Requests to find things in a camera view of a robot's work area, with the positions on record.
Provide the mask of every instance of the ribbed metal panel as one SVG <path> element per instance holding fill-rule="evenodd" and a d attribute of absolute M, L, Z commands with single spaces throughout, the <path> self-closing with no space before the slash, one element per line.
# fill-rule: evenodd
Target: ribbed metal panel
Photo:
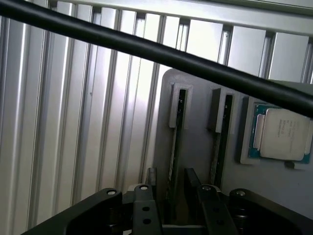
<path fill-rule="evenodd" d="M 299 28 L 294 17 L 258 12 L 242 27 L 247 10 L 214 5 L 187 12 L 183 2 L 169 16 L 160 1 L 33 2 L 254 75 L 311 82 L 303 35 L 312 25 Z M 269 19 L 289 18 L 282 30 L 301 36 L 266 31 L 279 28 Z M 145 179 L 168 67 L 4 18 L 0 52 L 0 234 L 21 234 L 102 188 L 126 191 Z"/>

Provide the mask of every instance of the black cable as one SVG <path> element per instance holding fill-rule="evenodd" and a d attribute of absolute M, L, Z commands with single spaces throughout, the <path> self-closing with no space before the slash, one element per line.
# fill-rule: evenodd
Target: black cable
<path fill-rule="evenodd" d="M 88 43 L 135 55 L 313 118 L 313 96 L 123 32 L 23 0 L 0 0 L 0 15 Z"/>

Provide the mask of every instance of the screw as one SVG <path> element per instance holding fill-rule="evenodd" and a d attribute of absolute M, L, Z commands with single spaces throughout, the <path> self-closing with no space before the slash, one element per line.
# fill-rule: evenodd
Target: screw
<path fill-rule="evenodd" d="M 240 191 L 237 191 L 236 194 L 239 196 L 245 196 L 246 193 L 240 190 Z"/>
<path fill-rule="evenodd" d="M 148 189 L 148 187 L 147 187 L 147 186 L 145 186 L 145 185 L 143 185 L 143 186 L 140 186 L 140 189 L 141 189 L 141 190 L 147 190 L 147 189 Z"/>
<path fill-rule="evenodd" d="M 208 186 L 208 185 L 205 185 L 205 186 L 202 187 L 202 189 L 205 190 L 205 191 L 209 191 L 209 190 L 211 190 L 211 187 Z"/>
<path fill-rule="evenodd" d="M 116 194 L 116 191 L 111 190 L 111 191 L 108 191 L 107 194 L 108 194 L 108 195 L 114 195 L 114 194 Z"/>

